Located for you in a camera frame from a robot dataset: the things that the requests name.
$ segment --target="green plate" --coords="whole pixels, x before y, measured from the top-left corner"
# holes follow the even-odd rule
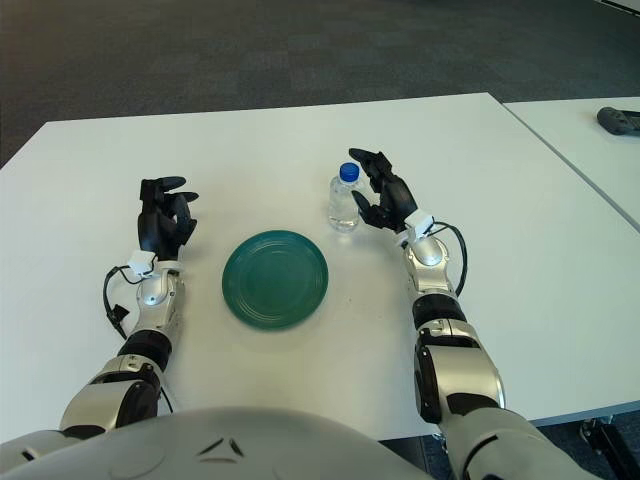
[[[275,330],[311,315],[328,281],[327,262],[311,240],[273,230],[236,248],[224,267],[222,293],[240,320]]]

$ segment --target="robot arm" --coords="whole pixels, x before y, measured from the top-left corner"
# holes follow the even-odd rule
[[[596,478],[520,415],[505,410],[500,374],[458,303],[466,268],[454,291],[447,277],[447,248],[430,232],[438,222],[418,209],[381,152],[350,149],[349,154],[380,194],[380,205],[372,206],[353,192],[362,219],[393,230],[404,248],[417,332],[416,406],[426,422],[443,432],[456,478]],[[454,232],[466,257],[461,235]]]
[[[196,227],[187,204],[198,198],[191,192],[167,192],[185,182],[182,177],[142,180],[138,217],[142,250],[135,251],[128,264],[140,278],[136,294],[140,316],[118,355],[67,406],[60,423],[63,432],[95,435],[157,414],[184,300],[178,251]]]

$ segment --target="white table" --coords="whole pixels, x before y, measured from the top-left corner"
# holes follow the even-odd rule
[[[183,258],[185,327],[167,369],[180,408],[288,407],[376,439],[433,432],[414,404],[399,249],[385,232],[341,235],[325,220],[351,146],[384,151],[419,205],[462,230],[461,303],[510,408],[536,419],[640,398],[640,235],[475,94],[46,124],[0,171],[1,440],[55,428],[121,345],[102,281],[137,247],[140,179],[165,175],[201,194]],[[220,280],[240,242],[273,228],[312,239],[330,280],[307,321],[263,333],[234,318]],[[443,239],[457,261],[455,240]],[[127,285],[112,298],[134,308]]]
[[[640,111],[640,97],[507,103],[520,120],[640,232],[640,135],[611,135],[602,107]]]

